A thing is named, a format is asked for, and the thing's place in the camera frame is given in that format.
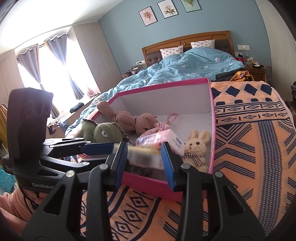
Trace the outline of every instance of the pink plush bunny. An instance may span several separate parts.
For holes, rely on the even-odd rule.
[[[139,136],[145,131],[154,128],[154,124],[157,123],[155,116],[150,113],[144,113],[137,119],[128,111],[118,111],[115,113],[107,101],[99,102],[97,108],[111,121],[118,123],[125,132],[136,131]]]

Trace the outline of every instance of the blue plastic basket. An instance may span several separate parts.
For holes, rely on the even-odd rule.
[[[11,192],[15,183],[14,175],[7,174],[4,170],[0,170],[0,186],[8,193]]]

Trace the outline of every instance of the green frog plush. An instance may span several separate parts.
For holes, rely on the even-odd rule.
[[[92,143],[120,143],[124,134],[120,131],[116,122],[106,122],[98,124],[93,120],[84,119],[81,130],[75,137],[83,137],[85,141]]]

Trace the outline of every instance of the framed picture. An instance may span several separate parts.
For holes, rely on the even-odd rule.
[[[164,18],[169,18],[171,16],[178,15],[178,12],[172,2],[172,0],[164,0],[162,2],[157,3],[161,13]]]
[[[148,25],[150,25],[152,23],[157,22],[157,19],[156,19],[154,13],[153,13],[151,7],[148,7],[148,8],[145,8],[145,9],[141,10],[139,12],[139,14],[140,14],[145,26],[148,26]]]
[[[197,0],[181,0],[186,12],[201,10]]]

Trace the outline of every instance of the pink storage box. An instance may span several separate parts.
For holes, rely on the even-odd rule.
[[[115,112],[129,111],[134,115],[148,112],[157,115],[157,120],[164,123],[167,122],[169,114],[178,113],[177,119],[171,124],[170,128],[183,142],[187,141],[192,129],[209,131],[211,143],[207,145],[207,153],[204,157],[207,160],[209,173],[212,173],[216,126],[214,101],[207,78],[169,82],[123,91],[117,93],[108,103]],[[92,120],[97,123],[110,121],[100,112],[95,114]],[[130,135],[133,141],[137,137]],[[152,175],[152,178],[125,172],[122,184],[167,200],[176,202],[182,200],[181,192],[174,193],[171,191],[162,170],[158,170]]]

